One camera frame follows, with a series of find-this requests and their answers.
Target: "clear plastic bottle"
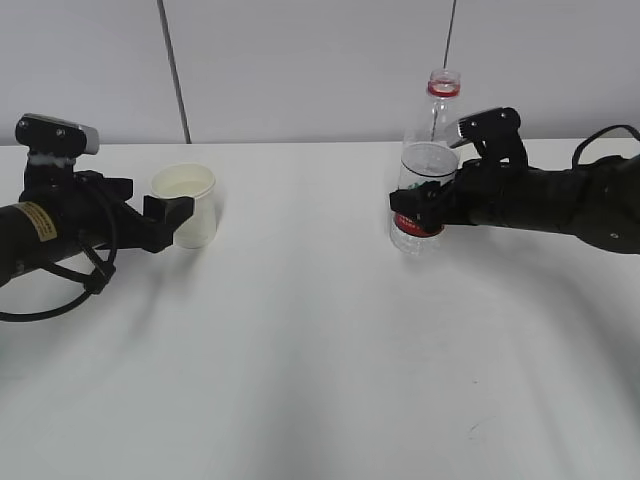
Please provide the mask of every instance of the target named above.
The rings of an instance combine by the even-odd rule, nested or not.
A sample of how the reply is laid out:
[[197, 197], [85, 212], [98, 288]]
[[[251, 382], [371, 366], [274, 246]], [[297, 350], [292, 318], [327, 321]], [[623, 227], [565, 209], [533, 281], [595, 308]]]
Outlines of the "clear plastic bottle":
[[[447, 147], [444, 129], [458, 119], [459, 94], [459, 73], [443, 69], [431, 72], [425, 103], [405, 132], [398, 188], [434, 181], [444, 185], [455, 176], [460, 159]], [[438, 233], [425, 232], [411, 219], [392, 214], [391, 241], [405, 253], [421, 255], [432, 250]]]

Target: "white wall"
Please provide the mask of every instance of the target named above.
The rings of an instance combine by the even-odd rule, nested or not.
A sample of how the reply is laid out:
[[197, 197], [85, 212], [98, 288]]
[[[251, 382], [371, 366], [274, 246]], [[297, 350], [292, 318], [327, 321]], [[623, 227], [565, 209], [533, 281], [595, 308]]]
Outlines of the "white wall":
[[[165, 0], [194, 142], [389, 140], [442, 63], [452, 0]], [[640, 123], [636, 0], [459, 0], [464, 112], [526, 137]], [[184, 141], [152, 0], [24, 0], [0, 16], [0, 143], [26, 111], [106, 143]]]
[[183, 141], [155, 2], [5, 3], [0, 142], [24, 112], [94, 126], [105, 143]]
[[458, 0], [466, 111], [511, 105], [530, 138], [640, 124], [637, 0]]
[[450, 0], [165, 0], [195, 142], [388, 140]]

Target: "yellow label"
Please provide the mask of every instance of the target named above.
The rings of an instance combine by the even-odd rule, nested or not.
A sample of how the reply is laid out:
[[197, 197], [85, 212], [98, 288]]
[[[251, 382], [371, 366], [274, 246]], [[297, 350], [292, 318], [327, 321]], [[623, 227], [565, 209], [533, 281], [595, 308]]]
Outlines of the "yellow label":
[[49, 214], [37, 203], [23, 202], [13, 205], [15, 208], [24, 213], [31, 223], [33, 228], [38, 232], [38, 238], [41, 242], [48, 242], [58, 236], [56, 226], [51, 220]]

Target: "paper cup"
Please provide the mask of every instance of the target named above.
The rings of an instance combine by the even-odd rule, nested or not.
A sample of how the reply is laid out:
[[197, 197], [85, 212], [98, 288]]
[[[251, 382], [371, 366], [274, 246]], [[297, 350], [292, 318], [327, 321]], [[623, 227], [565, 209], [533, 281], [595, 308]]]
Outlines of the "paper cup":
[[172, 165], [151, 180], [151, 192], [156, 198], [192, 197], [195, 200], [193, 216], [174, 234], [176, 245], [201, 248], [213, 240], [217, 227], [213, 202], [215, 183], [213, 172], [197, 163]]

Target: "white table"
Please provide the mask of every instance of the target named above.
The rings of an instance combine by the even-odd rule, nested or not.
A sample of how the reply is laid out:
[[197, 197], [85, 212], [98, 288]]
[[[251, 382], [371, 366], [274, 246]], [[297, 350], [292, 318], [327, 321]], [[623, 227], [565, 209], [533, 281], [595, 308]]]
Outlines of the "white table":
[[[565, 168], [578, 142], [528, 142]], [[629, 155], [627, 140], [592, 151]], [[26, 149], [0, 149], [0, 204]], [[3, 479], [637, 479], [640, 259], [570, 237], [450, 227], [389, 242], [388, 143], [106, 146], [136, 180], [218, 175], [200, 252], [122, 252], [81, 309], [0, 325]], [[5, 310], [77, 285], [34, 273]]]

